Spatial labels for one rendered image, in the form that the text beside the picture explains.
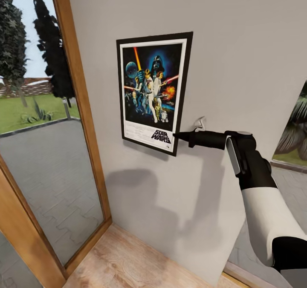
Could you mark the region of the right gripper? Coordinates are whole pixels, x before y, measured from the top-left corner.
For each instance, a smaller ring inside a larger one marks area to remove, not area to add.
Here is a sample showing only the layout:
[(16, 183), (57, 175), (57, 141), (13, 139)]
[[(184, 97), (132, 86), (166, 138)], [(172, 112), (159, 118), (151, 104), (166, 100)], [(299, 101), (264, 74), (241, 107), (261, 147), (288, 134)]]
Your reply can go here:
[(189, 142), (188, 146), (190, 148), (193, 148), (195, 145), (212, 148), (214, 134), (214, 131), (196, 132), (193, 130), (193, 132), (173, 133), (173, 136)]

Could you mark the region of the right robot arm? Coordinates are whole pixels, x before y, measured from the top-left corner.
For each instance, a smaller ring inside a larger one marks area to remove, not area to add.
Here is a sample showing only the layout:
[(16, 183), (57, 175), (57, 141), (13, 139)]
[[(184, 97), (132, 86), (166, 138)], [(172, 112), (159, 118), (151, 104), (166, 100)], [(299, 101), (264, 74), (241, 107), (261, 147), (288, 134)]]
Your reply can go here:
[(194, 122), (193, 132), (173, 133), (188, 146), (228, 150), (239, 178), (249, 239), (260, 262), (273, 267), (293, 288), (307, 288), (307, 235), (298, 225), (271, 177), (271, 165), (256, 150), (247, 131), (206, 131), (206, 117)]

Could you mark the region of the poster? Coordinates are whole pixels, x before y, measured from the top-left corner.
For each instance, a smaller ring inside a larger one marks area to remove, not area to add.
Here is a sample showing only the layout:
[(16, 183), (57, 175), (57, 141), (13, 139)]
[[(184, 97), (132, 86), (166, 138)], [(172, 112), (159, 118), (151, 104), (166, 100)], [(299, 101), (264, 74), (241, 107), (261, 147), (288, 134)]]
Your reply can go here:
[(116, 40), (122, 139), (176, 157), (193, 32)]

